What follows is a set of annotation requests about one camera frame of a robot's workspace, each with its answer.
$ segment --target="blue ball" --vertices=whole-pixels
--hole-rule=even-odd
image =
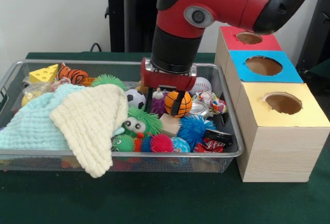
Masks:
[[[171,138],[171,140],[173,142],[174,152],[177,152],[177,153],[189,153],[190,152],[189,144],[182,138],[173,137],[173,138]]]
[[[177,136],[185,140],[190,146],[190,151],[193,152],[196,144],[203,142],[206,129],[216,130],[213,121],[205,122],[200,115],[185,116],[180,120],[180,130]]]
[[[152,136],[147,136],[142,140],[141,151],[151,152],[151,138]]]

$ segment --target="green fuzzy toy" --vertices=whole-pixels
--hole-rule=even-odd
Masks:
[[[91,84],[91,87],[96,87],[102,84],[114,84],[126,91],[126,85],[117,77],[111,75],[100,75]]]
[[[132,152],[135,149],[135,143],[129,135],[118,135],[112,140],[113,150],[116,152]]]
[[[148,114],[142,109],[129,107],[128,118],[124,122],[124,134],[131,137],[147,137],[149,134],[158,135],[162,129],[162,123],[158,119],[158,115]]]

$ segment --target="purple toy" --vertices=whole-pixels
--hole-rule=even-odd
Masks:
[[[152,112],[158,114],[160,118],[164,113],[166,113],[164,100],[167,96],[167,92],[161,92],[158,88],[156,92],[153,93],[153,109]]]

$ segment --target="wire basket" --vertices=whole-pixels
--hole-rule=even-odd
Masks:
[[[57,60],[24,60],[11,66],[0,82],[0,127],[6,126],[21,107],[22,81],[29,72],[55,63]],[[140,63],[103,61],[64,61],[67,66],[88,72],[89,77],[111,74],[120,78],[129,88],[140,81]],[[233,110],[232,101],[221,68],[214,64],[198,63],[197,76],[205,77],[217,96],[227,103],[229,118],[221,115],[212,119],[219,131],[232,133],[233,143],[223,153],[148,153],[113,152],[113,166],[109,171],[159,172],[224,172],[234,157],[243,153],[244,145]],[[83,170],[71,151],[0,150],[0,169],[80,171]]]

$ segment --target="baseball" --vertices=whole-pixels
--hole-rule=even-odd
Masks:
[[[195,85],[190,90],[190,93],[194,95],[197,92],[201,92],[201,91],[203,92],[212,91],[211,83],[204,77],[197,77]]]

